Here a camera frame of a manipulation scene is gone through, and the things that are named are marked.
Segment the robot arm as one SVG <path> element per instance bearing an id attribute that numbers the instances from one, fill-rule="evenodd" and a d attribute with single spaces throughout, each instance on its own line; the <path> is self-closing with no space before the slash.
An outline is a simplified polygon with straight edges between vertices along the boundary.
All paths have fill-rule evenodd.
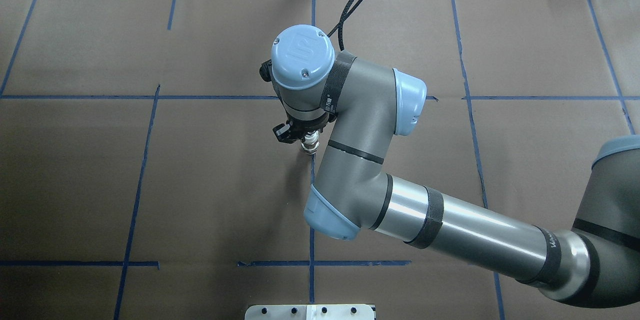
<path id="1" fill-rule="evenodd" d="M 282 31 L 260 75 L 287 114 L 273 129 L 293 143 L 335 120 L 304 209 L 307 224 L 338 240 L 361 229 L 534 286 L 571 306 L 639 301 L 639 136 L 598 152 L 571 229 L 553 232 L 387 174 L 394 135 L 411 133 L 426 101 L 413 76 L 341 51 L 308 24 Z"/>

